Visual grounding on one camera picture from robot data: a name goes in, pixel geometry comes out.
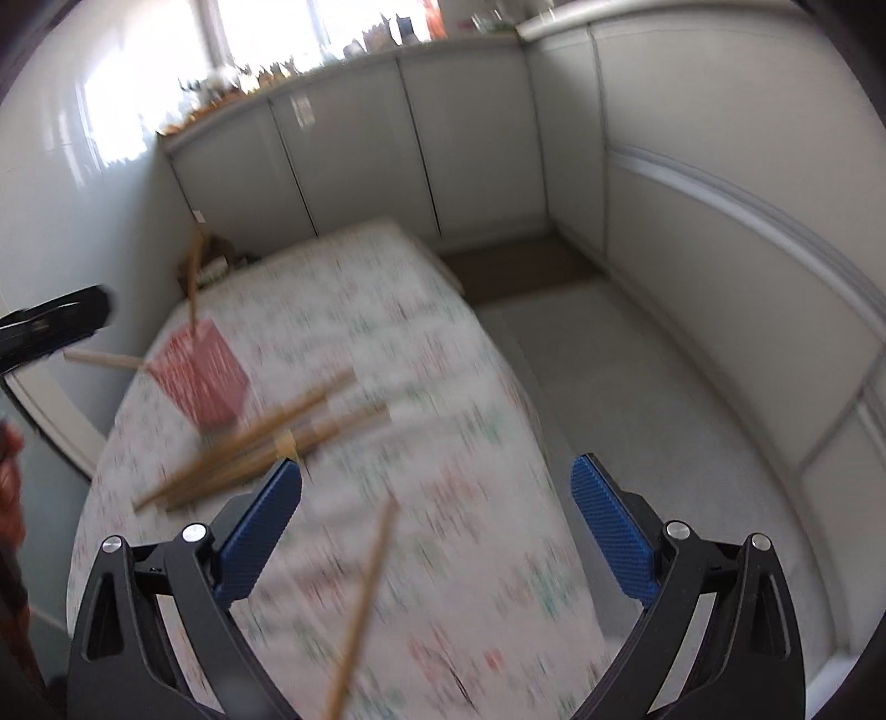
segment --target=human hand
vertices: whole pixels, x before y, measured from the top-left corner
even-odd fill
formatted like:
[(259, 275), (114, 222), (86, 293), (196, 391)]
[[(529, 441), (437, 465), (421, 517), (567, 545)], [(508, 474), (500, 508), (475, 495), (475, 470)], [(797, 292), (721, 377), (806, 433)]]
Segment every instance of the human hand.
[(21, 433), (0, 422), (0, 538), (18, 550), (25, 541), (25, 517), (21, 509), (21, 474), (17, 456), (25, 446)]

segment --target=pink cup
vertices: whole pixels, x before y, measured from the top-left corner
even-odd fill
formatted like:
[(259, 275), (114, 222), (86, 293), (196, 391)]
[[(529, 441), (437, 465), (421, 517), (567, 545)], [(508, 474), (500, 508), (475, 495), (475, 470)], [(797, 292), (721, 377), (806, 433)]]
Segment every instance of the pink cup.
[(249, 377), (208, 317), (196, 333), (176, 330), (147, 372), (199, 430), (228, 425), (243, 410)]

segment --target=blue textured pad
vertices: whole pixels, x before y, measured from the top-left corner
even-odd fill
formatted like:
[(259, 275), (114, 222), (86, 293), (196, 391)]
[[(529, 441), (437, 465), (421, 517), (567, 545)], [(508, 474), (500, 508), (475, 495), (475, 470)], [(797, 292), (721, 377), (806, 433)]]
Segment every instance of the blue textured pad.
[(658, 595), (655, 553), (590, 458), (572, 463), (572, 499), (594, 533), (621, 591), (649, 607)]
[(228, 608), (249, 596), (271, 552), (301, 500), (298, 463), (282, 463), (265, 484), (219, 552), (221, 580), (213, 588), (215, 601)]

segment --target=wooden stick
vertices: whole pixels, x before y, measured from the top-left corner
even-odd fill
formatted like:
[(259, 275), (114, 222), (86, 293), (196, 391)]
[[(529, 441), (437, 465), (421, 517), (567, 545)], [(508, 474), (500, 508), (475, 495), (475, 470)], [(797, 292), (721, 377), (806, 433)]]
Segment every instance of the wooden stick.
[(200, 271), (203, 242), (203, 231), (197, 225), (193, 242), (190, 245), (188, 261), (188, 313), (190, 315), (190, 333), (192, 335), (197, 334), (197, 275)]
[(220, 468), (212, 477), (200, 483), (176, 488), (165, 494), (161, 500), (166, 503), (167, 510), (178, 510), (185, 505), (200, 502), (250, 481), (280, 458), (290, 457), (296, 453), (306, 455), (347, 430), (368, 420), (382, 417), (389, 417), (386, 406), (366, 405), (342, 418), (324, 420), (316, 427), (298, 434), (292, 432), (280, 434), (275, 438), (274, 444), (253, 450), (245, 457)]
[(376, 542), (372, 546), (369, 556), (369, 564), (363, 574), (363, 587), (357, 607), (351, 616), (351, 624), (347, 629), (345, 643), (342, 646), (341, 660), (338, 663), (338, 672), (332, 681), (329, 694), (326, 696), (326, 709), (323, 712), (323, 720), (339, 720), (347, 702), (347, 688), (351, 684), (351, 676), (360, 661), (363, 648), (363, 639), (369, 627), (369, 611), (372, 609), (372, 601), (375, 599), (378, 581), (382, 576), (382, 566), (385, 563), (385, 555), (391, 544), (394, 522), (400, 506), (393, 495), (388, 495), (385, 508), (382, 510), (381, 521), (378, 523)]
[(195, 458), (159, 488), (140, 497), (133, 505), (133, 508), (138, 513), (150, 503), (166, 495), (170, 490), (187, 485), (197, 476), (207, 473), (222, 463), (235, 458), (242, 451), (249, 448), (250, 445), (273, 433), (279, 427), (290, 425), (300, 415), (304, 415), (317, 405), (324, 403), (330, 395), (351, 385), (356, 380), (357, 376), (354, 374), (353, 369), (340, 372), (323, 384), (312, 387), (303, 395), (299, 395), (299, 397), (280, 410), (271, 412), (257, 422), (252, 423), (245, 430), (222, 438), (213, 448)]
[(96, 350), (68, 349), (62, 352), (66, 360), (72, 363), (86, 363), (90, 365), (103, 365), (104, 367), (116, 367), (123, 370), (141, 370), (144, 360), (132, 355), (116, 355), (114, 353), (102, 353)]

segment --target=bundle of chopsticks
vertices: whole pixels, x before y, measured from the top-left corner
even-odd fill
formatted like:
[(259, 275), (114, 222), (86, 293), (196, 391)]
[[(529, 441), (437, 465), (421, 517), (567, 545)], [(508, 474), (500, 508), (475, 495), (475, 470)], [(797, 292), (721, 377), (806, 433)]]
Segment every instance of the bundle of chopsticks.
[(308, 390), (291, 403), (244, 430), (222, 437), (212, 448), (138, 498), (138, 513), (148, 505), (177, 510), (233, 489), (264, 473), (278, 459), (303, 458), (321, 444), (372, 420), (388, 417), (385, 405), (367, 404), (336, 418), (304, 422), (308, 413), (356, 381), (353, 370)]

